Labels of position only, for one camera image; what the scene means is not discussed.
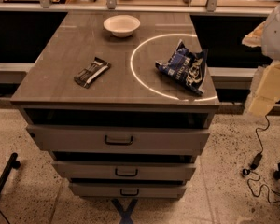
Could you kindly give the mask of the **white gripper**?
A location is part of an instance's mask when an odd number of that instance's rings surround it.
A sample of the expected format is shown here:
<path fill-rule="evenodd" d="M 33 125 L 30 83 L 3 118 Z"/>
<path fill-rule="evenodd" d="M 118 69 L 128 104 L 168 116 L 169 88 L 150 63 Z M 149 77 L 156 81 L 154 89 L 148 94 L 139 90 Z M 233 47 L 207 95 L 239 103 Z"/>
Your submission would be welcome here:
<path fill-rule="evenodd" d="M 248 96 L 247 111 L 264 117 L 280 101 L 280 3 L 265 23 L 243 38 L 242 44 L 251 48 L 261 46 L 262 54 L 274 60 L 267 67 L 258 67 Z"/>

